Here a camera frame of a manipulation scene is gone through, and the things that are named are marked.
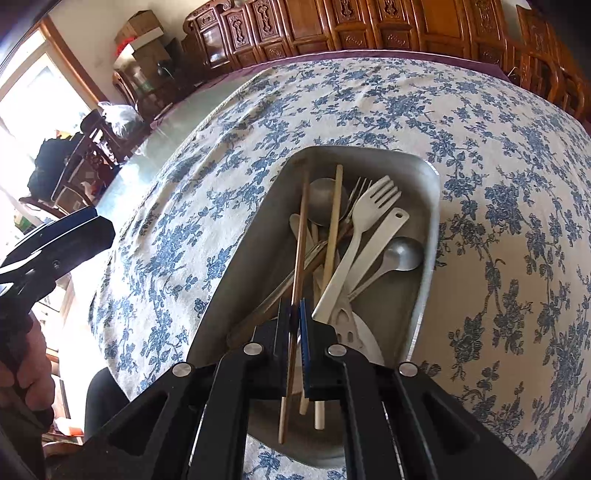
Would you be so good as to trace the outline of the person's left hand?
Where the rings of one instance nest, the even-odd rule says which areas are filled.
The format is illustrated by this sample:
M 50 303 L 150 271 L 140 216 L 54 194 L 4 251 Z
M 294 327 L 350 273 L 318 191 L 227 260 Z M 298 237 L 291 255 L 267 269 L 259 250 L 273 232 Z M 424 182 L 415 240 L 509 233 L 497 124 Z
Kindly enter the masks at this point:
M 1 407 L 11 404 L 8 389 L 15 383 L 25 390 L 25 404 L 31 411 L 50 408 L 55 398 L 55 385 L 51 374 L 51 363 L 46 356 L 46 341 L 41 325 L 33 312 L 29 313 L 31 330 L 26 335 L 27 350 L 18 372 L 14 375 L 1 364 Z

